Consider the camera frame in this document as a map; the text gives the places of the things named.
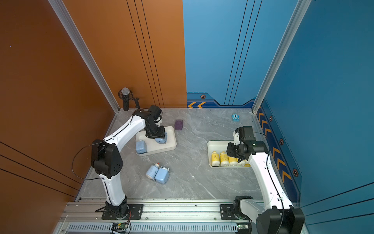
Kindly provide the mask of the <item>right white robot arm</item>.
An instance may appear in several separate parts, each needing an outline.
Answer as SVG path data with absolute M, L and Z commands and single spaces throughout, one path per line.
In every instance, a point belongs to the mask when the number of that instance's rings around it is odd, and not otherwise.
M 295 208 L 281 186 L 272 166 L 269 150 L 261 142 L 229 143 L 227 154 L 238 161 L 247 160 L 253 169 L 263 196 L 261 208 L 243 196 L 236 198 L 239 214 L 256 221 L 259 234 L 300 234 L 305 216 Z

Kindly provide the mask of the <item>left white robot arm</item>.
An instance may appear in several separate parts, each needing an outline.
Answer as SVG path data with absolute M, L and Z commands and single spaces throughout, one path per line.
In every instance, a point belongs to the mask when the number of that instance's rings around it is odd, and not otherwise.
M 159 144 L 167 142 L 165 127 L 161 125 L 162 110 L 152 105 L 147 111 L 136 109 L 131 118 L 114 133 L 103 140 L 96 139 L 92 145 L 91 166 L 102 179 L 106 192 L 105 210 L 117 219 L 127 216 L 127 197 L 123 192 L 120 171 L 123 160 L 122 148 L 138 132 L 145 130 L 145 136 Z

